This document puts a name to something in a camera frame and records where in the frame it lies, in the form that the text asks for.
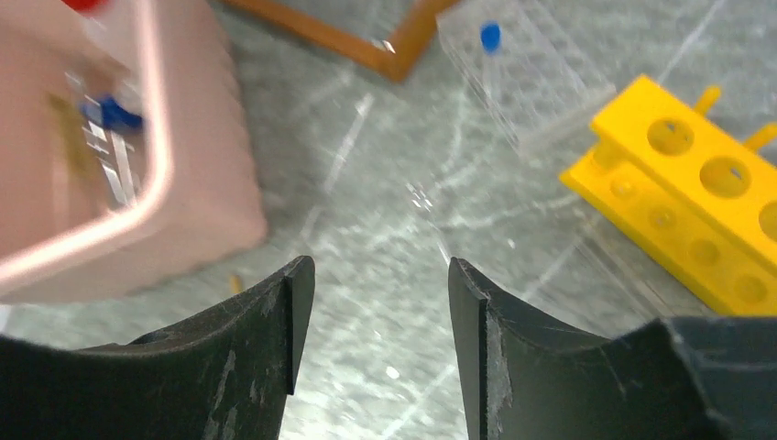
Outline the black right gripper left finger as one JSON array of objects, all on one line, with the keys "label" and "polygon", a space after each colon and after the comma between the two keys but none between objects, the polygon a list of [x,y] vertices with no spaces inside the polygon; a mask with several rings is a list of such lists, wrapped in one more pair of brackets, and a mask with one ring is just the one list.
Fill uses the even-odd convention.
[{"label": "black right gripper left finger", "polygon": [[295,390],[315,265],[259,284],[126,345],[1,340],[4,439],[276,439]]}]

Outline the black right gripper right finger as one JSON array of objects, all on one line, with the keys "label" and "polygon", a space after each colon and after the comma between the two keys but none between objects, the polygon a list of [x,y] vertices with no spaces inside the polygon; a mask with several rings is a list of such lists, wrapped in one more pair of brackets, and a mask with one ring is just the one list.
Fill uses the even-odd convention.
[{"label": "black right gripper right finger", "polygon": [[658,318],[613,339],[449,264],[472,439],[773,439],[776,321]]}]

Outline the metal crucible tongs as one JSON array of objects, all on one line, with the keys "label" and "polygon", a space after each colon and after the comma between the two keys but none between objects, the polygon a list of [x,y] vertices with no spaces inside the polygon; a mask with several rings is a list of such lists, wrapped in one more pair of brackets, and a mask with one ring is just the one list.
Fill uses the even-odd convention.
[{"label": "metal crucible tongs", "polygon": [[88,122],[78,106],[86,96],[96,100],[101,96],[112,95],[127,111],[142,116],[143,102],[137,78],[84,70],[66,71],[65,77],[75,109],[82,117],[85,143],[97,158],[99,170],[107,184],[108,206],[116,209],[135,204],[141,183],[139,173],[145,166],[143,128],[134,134],[102,129]]}]

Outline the red cap squeeze bottle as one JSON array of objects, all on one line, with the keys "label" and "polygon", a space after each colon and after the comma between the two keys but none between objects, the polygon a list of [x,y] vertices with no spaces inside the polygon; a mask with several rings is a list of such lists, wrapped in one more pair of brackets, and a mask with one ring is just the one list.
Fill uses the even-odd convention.
[{"label": "red cap squeeze bottle", "polygon": [[61,2],[79,14],[91,14],[102,8],[108,0],[61,0]]}]

